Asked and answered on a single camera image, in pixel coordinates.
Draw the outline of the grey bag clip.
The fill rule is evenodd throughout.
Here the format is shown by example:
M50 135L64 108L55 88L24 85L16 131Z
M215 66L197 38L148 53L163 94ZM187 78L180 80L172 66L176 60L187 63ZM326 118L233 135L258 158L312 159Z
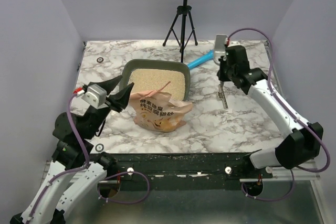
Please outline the grey bag clip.
M226 97L225 97L225 93L224 93L224 89L223 89L224 83L220 82L220 84L218 85L218 98L222 101L223 107L224 109L228 109L228 104L226 101Z

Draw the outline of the pink cat litter bag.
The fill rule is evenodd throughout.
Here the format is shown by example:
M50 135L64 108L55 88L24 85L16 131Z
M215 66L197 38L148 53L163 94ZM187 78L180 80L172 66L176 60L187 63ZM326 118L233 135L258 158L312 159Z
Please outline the pink cat litter bag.
M146 90L132 93L129 105L135 110L134 123L144 129L158 132L173 132L184 126L184 116L191 112L190 102L175 100L164 89L167 82L158 90Z

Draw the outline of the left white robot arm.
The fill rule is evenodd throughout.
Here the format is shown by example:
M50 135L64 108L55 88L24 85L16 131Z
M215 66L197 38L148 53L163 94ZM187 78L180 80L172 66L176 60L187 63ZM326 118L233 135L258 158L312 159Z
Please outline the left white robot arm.
M86 191L102 179L112 179L117 172L116 159L103 152L94 160L89 157L97 136L110 112L123 111L134 84L116 94L112 91L122 76L103 82L90 82L75 90L70 98L82 97L89 104L84 115L71 112L71 103L55 120L53 136L58 140L47 175L38 193L22 213L12 216L11 223L65 223L66 215Z

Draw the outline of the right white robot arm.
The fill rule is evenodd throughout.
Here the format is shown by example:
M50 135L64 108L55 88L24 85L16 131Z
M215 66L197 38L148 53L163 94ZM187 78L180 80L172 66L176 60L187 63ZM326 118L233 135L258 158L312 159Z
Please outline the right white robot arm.
M257 102L283 137L277 147L248 155L247 161L241 165L246 177L255 177L261 168L267 166L292 169L319 155L323 127L318 122L310 123L302 118L275 90L260 68L250 67L245 47L226 47L219 54L219 62L218 79L232 82Z

